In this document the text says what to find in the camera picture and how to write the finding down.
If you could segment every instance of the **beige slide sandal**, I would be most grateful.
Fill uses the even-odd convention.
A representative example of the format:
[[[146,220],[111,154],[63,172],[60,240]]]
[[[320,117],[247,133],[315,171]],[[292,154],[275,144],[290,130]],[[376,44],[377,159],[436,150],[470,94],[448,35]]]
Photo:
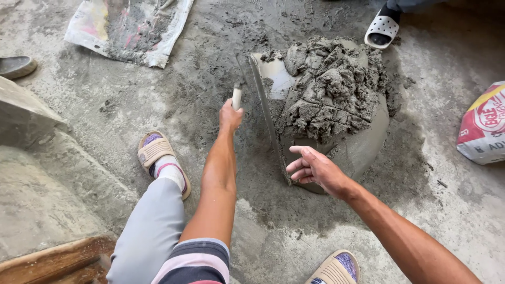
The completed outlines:
[[[151,136],[152,134],[157,134],[161,136],[162,138],[157,138],[153,141],[151,141],[149,144],[146,146],[144,145],[145,140]],[[168,139],[166,136],[164,136],[161,132],[159,131],[151,131],[148,134],[144,135],[142,139],[140,140],[140,143],[138,144],[138,160],[142,164],[142,167],[144,168],[145,172],[148,173],[150,176],[154,176],[154,167],[152,167],[155,163],[155,161],[159,158],[161,158],[164,155],[172,155],[176,159],[177,157],[175,156],[175,152],[172,149],[172,146],[168,142]],[[185,200],[189,194],[191,193],[191,183],[189,182],[188,177],[186,176],[186,173],[176,164],[168,164],[168,165],[173,165],[176,166],[179,171],[181,171],[182,175],[184,176],[184,189],[182,191],[182,200]]]
[[[354,267],[356,269],[356,280],[360,280],[360,267],[356,257],[348,250],[338,250],[331,254],[319,268],[312,274],[312,276],[305,282],[310,284],[315,278],[319,278],[326,284],[356,284],[349,272],[342,266],[342,264],[335,258],[341,253],[348,253]]]

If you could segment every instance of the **black sock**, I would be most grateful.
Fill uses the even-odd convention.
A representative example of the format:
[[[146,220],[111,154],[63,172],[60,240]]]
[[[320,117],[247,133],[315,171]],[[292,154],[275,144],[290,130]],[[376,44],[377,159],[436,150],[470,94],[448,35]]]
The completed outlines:
[[[400,11],[395,11],[387,7],[387,4],[382,6],[378,16],[388,16],[393,19],[397,24],[400,24]],[[369,39],[372,43],[376,45],[385,45],[390,42],[392,38],[382,33],[373,32],[369,35]]]

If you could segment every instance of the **hand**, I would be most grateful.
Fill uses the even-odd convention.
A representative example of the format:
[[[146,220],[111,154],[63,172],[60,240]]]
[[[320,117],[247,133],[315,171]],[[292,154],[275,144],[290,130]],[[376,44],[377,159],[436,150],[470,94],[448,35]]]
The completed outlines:
[[[243,115],[244,109],[240,108],[235,111],[231,107],[231,99],[228,99],[219,111],[219,130],[237,130]]]
[[[309,146],[291,146],[289,150],[302,155],[301,158],[286,167],[288,173],[296,171],[291,176],[292,180],[298,180],[300,183],[316,182],[327,193],[344,199],[347,190],[351,188],[354,181],[346,176],[337,165]]]

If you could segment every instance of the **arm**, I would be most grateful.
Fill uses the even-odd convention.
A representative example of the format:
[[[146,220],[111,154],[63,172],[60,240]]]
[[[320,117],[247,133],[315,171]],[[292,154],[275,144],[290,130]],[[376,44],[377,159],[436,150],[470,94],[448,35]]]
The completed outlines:
[[[243,113],[243,109],[232,109],[231,99],[219,112],[218,137],[209,151],[201,176],[200,202],[179,242],[215,238],[230,247],[236,200],[233,133],[240,125]]]
[[[293,146],[290,150],[302,154],[286,168],[288,172],[298,170],[291,178],[317,182],[327,193],[348,203],[412,283],[481,283],[443,245],[343,174],[325,155],[310,147]]]

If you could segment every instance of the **white sock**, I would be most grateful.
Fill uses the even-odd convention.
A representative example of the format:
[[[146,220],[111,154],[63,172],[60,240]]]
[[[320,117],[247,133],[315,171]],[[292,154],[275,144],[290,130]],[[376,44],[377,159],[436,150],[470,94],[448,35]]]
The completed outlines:
[[[155,162],[154,176],[155,178],[166,177],[173,180],[179,186],[182,192],[184,190],[184,176],[182,175],[181,171],[179,171],[179,169],[174,165],[167,165],[163,167],[169,163],[176,164],[179,168],[181,167],[174,156],[164,155],[161,158],[157,159]]]

